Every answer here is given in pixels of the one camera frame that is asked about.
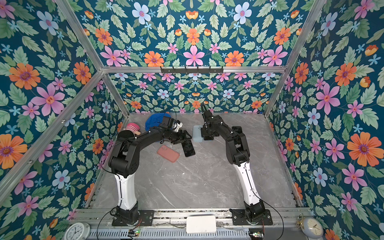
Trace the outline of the light blue phone case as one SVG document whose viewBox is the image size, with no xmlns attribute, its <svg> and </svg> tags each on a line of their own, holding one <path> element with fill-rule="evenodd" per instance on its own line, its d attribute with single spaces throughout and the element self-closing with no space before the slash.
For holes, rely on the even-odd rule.
<svg viewBox="0 0 384 240">
<path fill-rule="evenodd" d="M 204 137 L 202 135 L 202 128 L 201 125 L 193 126 L 193 142 L 195 143 L 201 143 L 204 141 Z"/>
</svg>

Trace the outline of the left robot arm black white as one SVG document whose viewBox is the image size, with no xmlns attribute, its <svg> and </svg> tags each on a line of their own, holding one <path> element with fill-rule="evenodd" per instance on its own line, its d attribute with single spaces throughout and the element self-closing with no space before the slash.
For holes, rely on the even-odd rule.
<svg viewBox="0 0 384 240">
<path fill-rule="evenodd" d="M 108 163 L 115 176 L 119 196 L 117 207 L 111 211 L 113 226 L 137 226 L 143 219 L 135 193 L 135 174 L 139 168 L 141 150 L 154 143 L 170 142 L 173 145 L 181 144 L 185 157 L 196 154 L 192 136 L 182 130 L 183 124 L 179 120 L 168 114 L 156 114 L 155 120 L 155 125 L 145 133 L 140 134 L 131 126 L 118 133 L 117 144 Z"/>
</svg>

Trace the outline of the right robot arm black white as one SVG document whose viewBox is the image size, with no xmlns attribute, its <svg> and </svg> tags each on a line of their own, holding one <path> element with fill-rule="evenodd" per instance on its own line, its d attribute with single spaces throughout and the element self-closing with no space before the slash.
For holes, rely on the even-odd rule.
<svg viewBox="0 0 384 240">
<path fill-rule="evenodd" d="M 245 213 L 244 217 L 251 225 L 256 224 L 265 214 L 266 208 L 253 180 L 250 167 L 250 149 L 240 126 L 230 127 L 219 115 L 211 111 L 203 112 L 204 125 L 202 136 L 205 141 L 221 137 L 225 141 L 226 156 L 235 168 L 242 185 Z"/>
</svg>

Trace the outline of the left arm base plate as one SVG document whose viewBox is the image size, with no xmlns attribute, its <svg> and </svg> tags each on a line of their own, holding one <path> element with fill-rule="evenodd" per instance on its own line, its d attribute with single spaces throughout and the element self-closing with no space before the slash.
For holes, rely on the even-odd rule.
<svg viewBox="0 0 384 240">
<path fill-rule="evenodd" d="M 112 214 L 114 227 L 136 227 L 138 225 L 148 227 L 154 220 L 155 211 L 153 210 L 132 210 L 126 211 L 118 209 Z"/>
</svg>

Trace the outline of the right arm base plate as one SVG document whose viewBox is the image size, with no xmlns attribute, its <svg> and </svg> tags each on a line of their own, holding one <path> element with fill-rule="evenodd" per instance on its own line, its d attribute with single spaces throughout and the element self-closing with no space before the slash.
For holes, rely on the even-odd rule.
<svg viewBox="0 0 384 240">
<path fill-rule="evenodd" d="M 265 210 L 263 213 L 254 215 L 246 209 L 230 209 L 233 225 L 235 226 L 272 226 L 271 212 Z"/>
</svg>

